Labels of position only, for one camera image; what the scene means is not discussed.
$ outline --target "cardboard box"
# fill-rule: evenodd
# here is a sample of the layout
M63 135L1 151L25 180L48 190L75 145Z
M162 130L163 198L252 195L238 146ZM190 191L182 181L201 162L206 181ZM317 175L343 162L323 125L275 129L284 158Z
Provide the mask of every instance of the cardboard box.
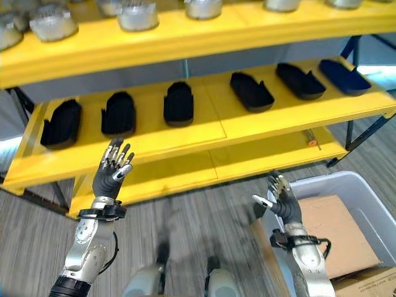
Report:
M339 196L307 198L299 200L299 204L308 234L332 242L326 259L329 278L381 263Z
M396 268L375 268L333 284L337 297L396 296Z

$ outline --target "floor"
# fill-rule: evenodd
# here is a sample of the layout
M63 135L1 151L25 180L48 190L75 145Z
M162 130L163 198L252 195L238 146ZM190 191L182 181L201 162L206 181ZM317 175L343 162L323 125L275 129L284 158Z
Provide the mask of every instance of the floor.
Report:
M374 120L356 121L356 136ZM344 141L345 123L330 129ZM355 171L396 216L395 132L393 119L335 167L327 169L320 162L284 174L292 181ZM72 183L61 182L67 197L71 196ZM250 196L264 194L266 189L262 175L130 206L127 217L116 223L119 256L97 278L89 296L121 296L130 276L153 263L156 246L163 238L171 243L168 294L203 296L206 260L216 253L238 280L243 296L280 296L249 229L253 220ZM49 186L32 190L54 199ZM76 222L2 191L0 215L0 296L1 287L8 297L47 296L72 244Z

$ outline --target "gray plastic bin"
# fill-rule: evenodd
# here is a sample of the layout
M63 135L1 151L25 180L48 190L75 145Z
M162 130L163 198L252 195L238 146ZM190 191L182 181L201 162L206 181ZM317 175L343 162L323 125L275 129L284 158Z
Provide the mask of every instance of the gray plastic bin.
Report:
M396 267L396 221L385 208L368 183L357 173L341 171L327 176L302 179L290 184L297 199L336 194L345 204L360 227L377 257L386 267ZM268 192L269 200L275 200ZM268 236L272 230L283 230L282 219L271 212L263 217L263 226ZM285 262L285 251L274 248L290 294L295 295L293 279Z

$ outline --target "robotic arm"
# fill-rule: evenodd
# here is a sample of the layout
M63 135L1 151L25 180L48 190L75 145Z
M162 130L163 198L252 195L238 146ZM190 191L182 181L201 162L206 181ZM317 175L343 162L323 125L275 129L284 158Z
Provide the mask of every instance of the robotic arm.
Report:
M124 218L126 209L116 198L125 176L132 170L134 157L131 153L124 161L131 147L129 144L118 156L122 143L122 139L113 139L105 151L93 180L95 200L90 209L80 211L81 220L75 231L74 243L49 297L86 297L93 281L117 255L114 221ZM116 240L116 249L113 258L105 264L112 235Z
M258 195L253 195L252 198L283 220L286 233L274 230L270 242L273 247L286 250L286 262L293 275L297 297L335 296L325 268L325 258L330 251L331 242L307 234L297 198L284 176L276 171L271 172L269 190L277 199L276 203ZM322 242L327 242L323 254L317 247Z

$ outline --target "yellow shelving unit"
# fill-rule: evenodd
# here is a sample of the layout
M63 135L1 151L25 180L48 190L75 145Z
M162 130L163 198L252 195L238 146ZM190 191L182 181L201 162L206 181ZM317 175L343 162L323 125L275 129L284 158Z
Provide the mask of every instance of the yellow shelving unit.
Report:
M345 60L339 59L351 67ZM184 128L169 127L163 120L163 96L171 82L128 89L137 110L136 133L126 139L132 143L136 153L134 163L140 165L188 156L396 111L396 101L375 84L359 97L340 93L317 70L319 61L312 59L295 63L306 71L313 70L327 88L322 97L313 101L296 98L275 75L275 66L245 69L256 80L264 80L275 97L273 107L263 113L249 113L244 109L229 86L230 72L190 79L188 83L192 87L195 102L194 122ZM40 145L40 138L44 119L50 119L53 110L64 99L38 105L3 186L10 191L20 192L34 184L95 172L110 141L100 131L100 110L113 93L114 91L96 93L77 98L83 111L79 138L73 146L63 150L47 150ZM312 161L320 158L313 156ZM273 168L277 168L276 163L272 164Z
M180 0L157 0L160 26L123 32L115 18L103 18L95 0L70 4L79 23L74 36L42 43L32 32L0 53L0 88L296 41L396 31L396 2L363 1L337 10L323 0L302 0L296 12L276 13L262 0L225 0L220 17L188 19Z
M225 148L159 160L134 167L118 195L123 205L237 178L341 157L347 151L325 127L313 129L318 146L308 147L302 132L254 140ZM76 179L68 216L88 209L94 174Z

